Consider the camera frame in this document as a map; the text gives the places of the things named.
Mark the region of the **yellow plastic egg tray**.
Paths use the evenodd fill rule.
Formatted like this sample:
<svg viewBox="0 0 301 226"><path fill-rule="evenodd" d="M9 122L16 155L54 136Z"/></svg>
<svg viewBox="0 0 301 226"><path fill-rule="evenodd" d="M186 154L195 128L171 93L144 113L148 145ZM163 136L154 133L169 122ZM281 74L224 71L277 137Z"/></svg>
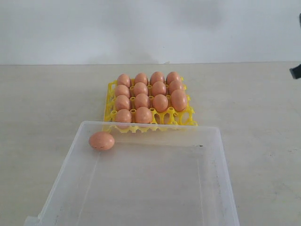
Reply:
<svg viewBox="0 0 301 226"><path fill-rule="evenodd" d="M175 109L172 96L152 95L152 86L137 84L129 88L115 80L107 87L104 131L117 129L121 133L164 131L167 126L177 129L179 126L197 126L193 120L194 109L190 106L190 96L183 98L184 108Z"/></svg>

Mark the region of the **clear plastic bin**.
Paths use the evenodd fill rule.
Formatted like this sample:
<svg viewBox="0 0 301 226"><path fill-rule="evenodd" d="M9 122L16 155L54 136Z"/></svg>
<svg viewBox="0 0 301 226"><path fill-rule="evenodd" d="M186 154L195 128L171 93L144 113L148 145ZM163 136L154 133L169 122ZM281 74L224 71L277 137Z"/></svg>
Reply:
<svg viewBox="0 0 301 226"><path fill-rule="evenodd" d="M42 211L25 225L239 225L218 128L112 129L114 146L98 151L89 138L106 125L81 123Z"/></svg>

